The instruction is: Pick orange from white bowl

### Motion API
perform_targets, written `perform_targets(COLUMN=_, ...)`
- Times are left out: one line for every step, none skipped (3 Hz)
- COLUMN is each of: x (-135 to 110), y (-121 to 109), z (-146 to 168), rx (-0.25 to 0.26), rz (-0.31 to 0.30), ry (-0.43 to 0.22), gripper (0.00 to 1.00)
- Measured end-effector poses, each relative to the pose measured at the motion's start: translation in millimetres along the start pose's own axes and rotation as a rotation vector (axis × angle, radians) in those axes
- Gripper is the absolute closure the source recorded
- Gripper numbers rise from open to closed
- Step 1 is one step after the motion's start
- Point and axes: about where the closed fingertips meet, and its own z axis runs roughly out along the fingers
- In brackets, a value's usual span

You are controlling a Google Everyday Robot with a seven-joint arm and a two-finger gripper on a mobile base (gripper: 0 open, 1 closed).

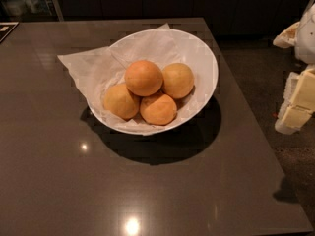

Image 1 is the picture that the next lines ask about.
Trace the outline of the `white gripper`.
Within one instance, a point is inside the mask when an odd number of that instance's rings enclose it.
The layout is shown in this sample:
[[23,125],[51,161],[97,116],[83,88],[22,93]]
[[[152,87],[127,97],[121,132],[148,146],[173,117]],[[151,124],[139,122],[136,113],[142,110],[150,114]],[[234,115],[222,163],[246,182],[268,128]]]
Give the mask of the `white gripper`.
[[[277,35],[273,45],[279,48],[290,48],[294,45],[297,59],[306,64],[315,64],[315,4],[303,15],[300,22],[292,24]],[[299,131],[315,112],[314,66],[307,66],[300,74],[289,74],[283,99],[275,130],[291,135]]]

